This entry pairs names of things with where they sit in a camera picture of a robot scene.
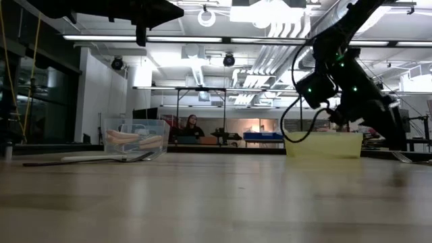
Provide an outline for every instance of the black robotic arm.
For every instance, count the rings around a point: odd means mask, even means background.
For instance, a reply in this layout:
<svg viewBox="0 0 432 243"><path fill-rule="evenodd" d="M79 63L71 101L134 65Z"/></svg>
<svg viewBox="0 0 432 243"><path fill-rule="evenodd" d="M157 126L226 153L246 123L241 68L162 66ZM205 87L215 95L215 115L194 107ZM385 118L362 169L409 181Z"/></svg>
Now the black robotic arm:
<svg viewBox="0 0 432 243"><path fill-rule="evenodd" d="M383 95L357 63L360 49L349 48L353 36L373 12L384 3L393 2L396 0L358 0L349 4L348 13L340 21L307 43L313 44L315 70L295 87L313 109L327 103L340 89L341 104L335 111L326 109L331 122L341 126L363 118L364 125L386 138L390 149L405 151L406 135L398 107L392 105L394 100Z"/></svg>

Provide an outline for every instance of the woman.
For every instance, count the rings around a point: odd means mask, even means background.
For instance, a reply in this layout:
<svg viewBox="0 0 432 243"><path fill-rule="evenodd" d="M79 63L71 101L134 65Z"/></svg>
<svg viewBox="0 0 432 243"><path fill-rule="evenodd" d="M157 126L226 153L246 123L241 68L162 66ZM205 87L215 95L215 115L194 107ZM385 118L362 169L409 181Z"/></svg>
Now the woman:
<svg viewBox="0 0 432 243"><path fill-rule="evenodd" d="M197 138L205 136L203 130L196 126L196 115L190 115L188 117L188 123L183 129L183 136L195 136Z"/></svg>

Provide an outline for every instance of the yellow plastic bin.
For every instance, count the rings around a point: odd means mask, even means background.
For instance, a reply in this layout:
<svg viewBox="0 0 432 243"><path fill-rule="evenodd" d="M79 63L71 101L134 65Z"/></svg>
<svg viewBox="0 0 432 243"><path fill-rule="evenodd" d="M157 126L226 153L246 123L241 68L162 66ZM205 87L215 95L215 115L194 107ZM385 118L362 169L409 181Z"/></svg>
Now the yellow plastic bin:
<svg viewBox="0 0 432 243"><path fill-rule="evenodd" d="M287 133L291 140L301 139L306 132ZM360 158L363 135L347 132L312 132L300 143L285 140L287 156L295 158L357 159Z"/></svg>

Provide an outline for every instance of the security camera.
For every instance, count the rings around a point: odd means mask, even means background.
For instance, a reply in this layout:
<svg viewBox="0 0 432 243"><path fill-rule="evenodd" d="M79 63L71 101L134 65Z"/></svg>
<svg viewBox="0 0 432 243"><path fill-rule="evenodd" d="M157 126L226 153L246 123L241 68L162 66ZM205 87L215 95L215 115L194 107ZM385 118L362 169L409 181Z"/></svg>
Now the security camera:
<svg viewBox="0 0 432 243"><path fill-rule="evenodd" d="M123 57L114 57L113 63L111 63L111 67L114 70L120 71L124 66Z"/></svg>
<svg viewBox="0 0 432 243"><path fill-rule="evenodd" d="M232 55L232 53L227 53L225 58L223 59L223 65L225 67L232 67L236 63L236 59Z"/></svg>

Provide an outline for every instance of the ceiling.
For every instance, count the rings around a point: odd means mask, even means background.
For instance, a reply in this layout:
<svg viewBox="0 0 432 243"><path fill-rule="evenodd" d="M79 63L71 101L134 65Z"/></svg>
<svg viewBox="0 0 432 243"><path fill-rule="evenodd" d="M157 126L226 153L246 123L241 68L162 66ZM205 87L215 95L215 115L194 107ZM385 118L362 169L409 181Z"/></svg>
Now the ceiling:
<svg viewBox="0 0 432 243"><path fill-rule="evenodd" d="M25 1L16 0L22 5ZM216 21L211 27L204 27L198 23L198 14L201 6L181 6L185 9L184 17L162 24L148 35L170 35L170 36L268 36L271 28L256 28L251 23L231 22L230 7L231 0L219 1L219 7L208 6L209 10L219 11L216 14ZM310 11L310 20L313 25L337 0L320 0L321 7ZM375 25L362 33L358 38L365 39L409 39L409 40L431 40L432 28L432 1L414 0L416 2L416 12L407 15L407 7L394 7L385 14ZM204 19L208 18L208 13L204 14ZM46 20L50 25L58 29L62 34L95 34L95 35L134 35L135 26L129 21L115 20L109 23L107 18L78 14L78 23L74 26L71 23L59 20ZM93 53L102 53L105 59L113 59L107 55L114 50L142 50L135 43L93 43L97 49L93 48ZM145 47L146 53L158 67L153 72L153 80L167 84L169 80L185 80L186 76L192 75L192 69L187 66L176 65L181 57L184 44L157 44L148 43ZM206 52L212 53L208 65L202 67L204 76L225 76L232 77L236 68L252 68L260 53L263 51L262 45L203 45ZM236 67L224 67L222 64L223 56L226 52L231 52L236 57ZM136 65L141 62L142 57L125 56L125 61L129 65ZM360 55L364 69L370 76L381 76L386 84L391 88L398 87L399 76L392 73L392 69L406 67L413 63L432 63L432 49L397 49L397 48L363 48Z"/></svg>

